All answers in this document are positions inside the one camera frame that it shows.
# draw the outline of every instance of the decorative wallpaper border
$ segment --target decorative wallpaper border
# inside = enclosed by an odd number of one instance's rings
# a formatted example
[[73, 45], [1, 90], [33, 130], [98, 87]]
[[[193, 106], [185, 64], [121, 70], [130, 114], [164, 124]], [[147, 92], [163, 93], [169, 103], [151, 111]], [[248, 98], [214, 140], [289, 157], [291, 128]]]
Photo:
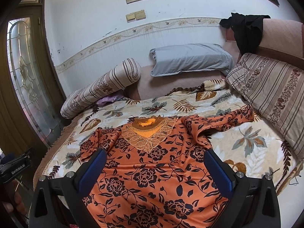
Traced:
[[190, 18], [179, 18], [179, 19], [170, 19], [165, 21], [158, 21], [153, 23], [148, 23], [145, 25], [133, 27], [128, 30], [116, 33], [112, 36], [104, 38], [87, 48], [79, 51], [74, 56], [70, 57], [68, 60], [62, 64], [55, 66], [57, 73], [61, 73], [78, 63], [79, 61], [85, 59], [86, 57], [106, 48], [122, 42], [124, 40], [132, 39], [142, 35], [160, 32], [163, 30], [176, 29], [176, 28], [187, 28], [187, 27], [202, 27], [202, 26], [213, 26], [219, 27], [220, 18], [212, 17], [190, 17]]

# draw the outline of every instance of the black garment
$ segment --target black garment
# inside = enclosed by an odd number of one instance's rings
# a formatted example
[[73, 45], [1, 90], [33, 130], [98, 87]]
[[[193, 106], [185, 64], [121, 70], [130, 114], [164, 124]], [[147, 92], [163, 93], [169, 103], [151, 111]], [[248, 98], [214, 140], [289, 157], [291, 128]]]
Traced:
[[231, 13], [229, 19], [222, 19], [220, 25], [231, 28], [241, 54], [255, 53], [262, 40], [263, 19], [270, 19], [269, 15], [243, 15]]

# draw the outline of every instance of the glass door panel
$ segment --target glass door panel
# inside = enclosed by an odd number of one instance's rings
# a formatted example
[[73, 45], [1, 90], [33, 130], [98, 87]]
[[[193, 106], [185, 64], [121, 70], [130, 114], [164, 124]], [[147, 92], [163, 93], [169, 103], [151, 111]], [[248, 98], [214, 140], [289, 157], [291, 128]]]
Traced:
[[56, 116], [40, 79], [32, 43], [30, 17], [9, 21], [7, 56], [20, 105], [39, 138], [50, 147], [60, 136], [63, 124]]

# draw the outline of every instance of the striped cushion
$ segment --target striped cushion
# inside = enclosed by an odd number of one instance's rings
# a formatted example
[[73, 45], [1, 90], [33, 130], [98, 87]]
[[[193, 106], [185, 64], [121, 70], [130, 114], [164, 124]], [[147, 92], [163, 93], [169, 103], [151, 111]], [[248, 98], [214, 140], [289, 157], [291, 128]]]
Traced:
[[304, 158], [303, 70], [246, 53], [226, 81], [274, 125], [298, 158]]
[[140, 65], [133, 58], [128, 58], [92, 84], [72, 93], [64, 102], [60, 113], [71, 119], [100, 98], [124, 89], [139, 78]]

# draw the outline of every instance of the purple cloth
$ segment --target purple cloth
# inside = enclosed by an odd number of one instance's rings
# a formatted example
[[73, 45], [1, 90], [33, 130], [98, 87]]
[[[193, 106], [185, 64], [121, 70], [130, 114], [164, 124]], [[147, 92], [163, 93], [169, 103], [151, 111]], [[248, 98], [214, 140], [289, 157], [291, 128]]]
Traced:
[[124, 98], [124, 92], [122, 90], [118, 90], [117, 92], [114, 92], [114, 93], [111, 93], [101, 99], [99, 99], [96, 104], [99, 106], [99, 107], [104, 107], [106, 105], [109, 105], [115, 101], [119, 101], [121, 100], [122, 98]]

